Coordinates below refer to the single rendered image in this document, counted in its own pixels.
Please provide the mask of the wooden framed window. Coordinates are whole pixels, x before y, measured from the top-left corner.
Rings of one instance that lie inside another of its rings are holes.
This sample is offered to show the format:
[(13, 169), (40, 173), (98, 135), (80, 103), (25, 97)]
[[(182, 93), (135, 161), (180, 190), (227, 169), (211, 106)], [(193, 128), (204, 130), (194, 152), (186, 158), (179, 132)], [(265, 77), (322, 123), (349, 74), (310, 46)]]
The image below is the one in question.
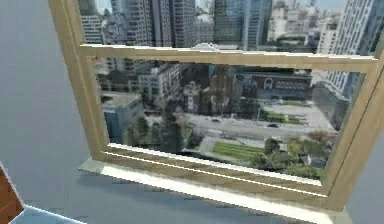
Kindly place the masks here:
[(384, 0), (48, 0), (84, 171), (352, 224), (384, 134)]

